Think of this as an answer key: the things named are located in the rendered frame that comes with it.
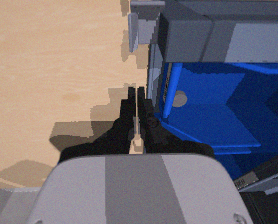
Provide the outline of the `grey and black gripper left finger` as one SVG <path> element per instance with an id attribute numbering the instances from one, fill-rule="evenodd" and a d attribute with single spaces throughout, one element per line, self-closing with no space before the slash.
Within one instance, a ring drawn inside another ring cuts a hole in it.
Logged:
<path id="1" fill-rule="evenodd" d="M 131 140 L 136 134 L 136 88 L 128 87 L 128 99 L 121 99 L 120 116 L 111 129 L 93 143 L 70 146 L 62 150 L 59 163 L 88 155 L 129 154 Z"/>

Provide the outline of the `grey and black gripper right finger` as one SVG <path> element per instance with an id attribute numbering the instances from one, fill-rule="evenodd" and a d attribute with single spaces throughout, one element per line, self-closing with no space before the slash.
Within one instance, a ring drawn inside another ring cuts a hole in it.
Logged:
<path id="1" fill-rule="evenodd" d="M 144 140 L 146 153 L 196 153 L 215 159 L 213 148 L 205 143 L 181 140 L 162 127 L 154 117 L 152 99 L 145 99 L 144 87 L 137 88 L 138 134 Z"/>

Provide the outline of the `dark grey shelf rack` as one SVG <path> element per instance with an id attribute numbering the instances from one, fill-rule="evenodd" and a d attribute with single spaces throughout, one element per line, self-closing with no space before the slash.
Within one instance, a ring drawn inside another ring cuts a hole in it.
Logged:
<path id="1" fill-rule="evenodd" d="M 130 11 L 129 51 L 150 44 L 154 113 L 165 63 L 278 62 L 278 0 L 131 0 Z M 278 213 L 277 176 L 278 155 L 232 181 L 238 192 L 265 191 Z"/>

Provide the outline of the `grey disc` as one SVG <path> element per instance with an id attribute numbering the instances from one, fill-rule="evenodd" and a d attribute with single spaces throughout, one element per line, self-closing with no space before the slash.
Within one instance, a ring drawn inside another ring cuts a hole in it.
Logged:
<path id="1" fill-rule="evenodd" d="M 172 106 L 173 107 L 181 107 L 186 102 L 187 102 L 187 97 L 186 97 L 185 92 L 180 91 L 180 90 L 176 91 Z"/>

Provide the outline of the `black case with orange latches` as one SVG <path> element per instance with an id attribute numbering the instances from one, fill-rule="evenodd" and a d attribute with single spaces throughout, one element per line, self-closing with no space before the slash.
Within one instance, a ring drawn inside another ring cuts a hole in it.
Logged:
<path id="1" fill-rule="evenodd" d="M 278 224 L 278 213 L 265 191 L 239 192 L 253 224 Z"/>

